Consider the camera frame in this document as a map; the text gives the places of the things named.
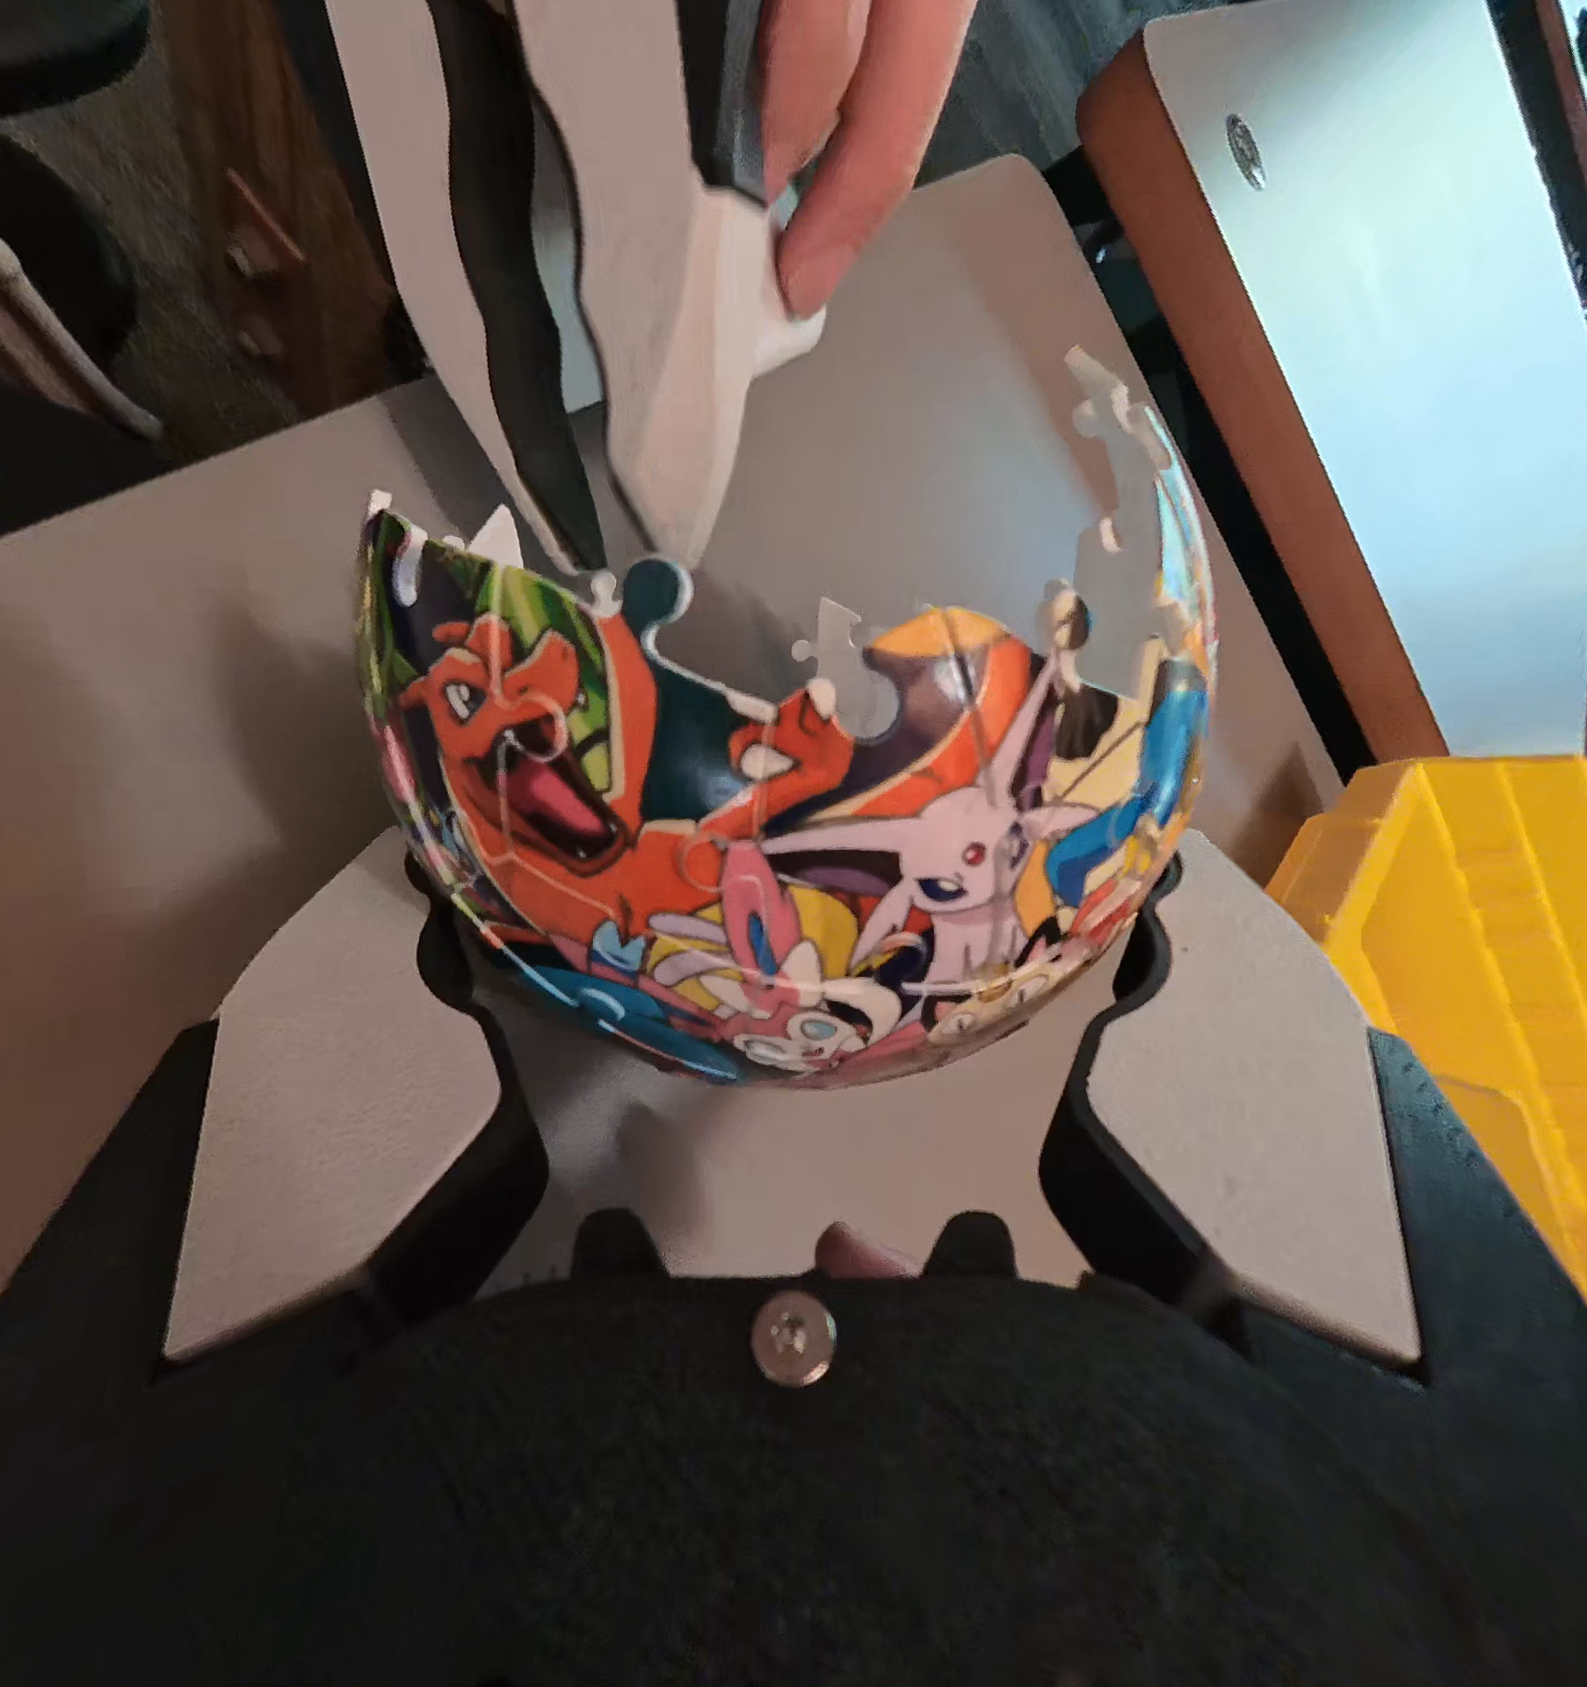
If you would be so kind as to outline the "colourful cartoon puzzle ball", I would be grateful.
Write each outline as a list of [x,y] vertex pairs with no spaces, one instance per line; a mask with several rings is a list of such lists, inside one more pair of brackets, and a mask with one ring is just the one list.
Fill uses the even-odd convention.
[[357,678],[415,867],[511,987],[709,1084],[852,1087],[1010,1036],[1110,953],[1205,782],[1213,573],[1162,418],[1084,348],[1075,427],[1115,509],[1081,562],[1144,583],[1136,678],[1084,675],[973,609],[867,642],[825,598],[772,703],[673,663],[670,559],[580,597],[375,492]]

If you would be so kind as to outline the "white desk with wooden edge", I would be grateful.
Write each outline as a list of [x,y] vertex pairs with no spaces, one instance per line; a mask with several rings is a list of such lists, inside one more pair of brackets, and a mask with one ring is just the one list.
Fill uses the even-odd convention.
[[1077,123],[1376,760],[1587,757],[1587,325],[1488,8],[1165,15]]

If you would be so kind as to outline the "person's left hand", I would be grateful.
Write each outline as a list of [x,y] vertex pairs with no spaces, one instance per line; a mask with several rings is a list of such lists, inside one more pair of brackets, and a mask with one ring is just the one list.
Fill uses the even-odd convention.
[[790,317],[821,313],[910,198],[975,2],[763,2],[763,198],[806,187],[779,239]]

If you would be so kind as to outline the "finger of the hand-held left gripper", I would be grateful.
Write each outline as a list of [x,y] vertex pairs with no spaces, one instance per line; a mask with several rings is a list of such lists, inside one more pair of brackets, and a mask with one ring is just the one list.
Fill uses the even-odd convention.
[[538,266],[538,115],[502,2],[328,2],[392,279],[555,566],[609,566]]
[[574,227],[574,312],[601,387],[604,459],[653,555],[701,566],[752,387],[806,356],[777,204],[704,183],[691,148],[691,2],[517,2]]

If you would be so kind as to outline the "yellow plastic bin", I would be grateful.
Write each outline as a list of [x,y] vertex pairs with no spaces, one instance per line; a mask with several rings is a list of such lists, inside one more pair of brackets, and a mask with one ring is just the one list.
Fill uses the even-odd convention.
[[1587,1301],[1587,760],[1362,769],[1268,881]]

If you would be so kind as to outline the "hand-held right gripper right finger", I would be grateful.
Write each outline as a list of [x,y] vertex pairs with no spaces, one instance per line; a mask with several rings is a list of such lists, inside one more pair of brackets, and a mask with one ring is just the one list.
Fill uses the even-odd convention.
[[1123,942],[1040,1156],[1104,1276],[1205,1326],[1255,1307],[1383,1368],[1421,1358],[1372,1021],[1207,839]]

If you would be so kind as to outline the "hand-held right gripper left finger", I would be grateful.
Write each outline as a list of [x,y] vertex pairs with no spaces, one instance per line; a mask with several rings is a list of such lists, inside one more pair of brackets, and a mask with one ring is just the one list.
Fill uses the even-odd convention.
[[215,1012],[163,1353],[193,1361],[376,1275],[451,1299],[507,1257],[552,1164],[493,1034],[421,971],[400,831],[336,872]]

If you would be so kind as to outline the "person's right hand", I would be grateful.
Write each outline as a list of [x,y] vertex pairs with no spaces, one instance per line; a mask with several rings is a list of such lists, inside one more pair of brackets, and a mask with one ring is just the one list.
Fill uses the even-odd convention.
[[922,1262],[831,1221],[815,1244],[815,1271],[831,1279],[920,1279]]

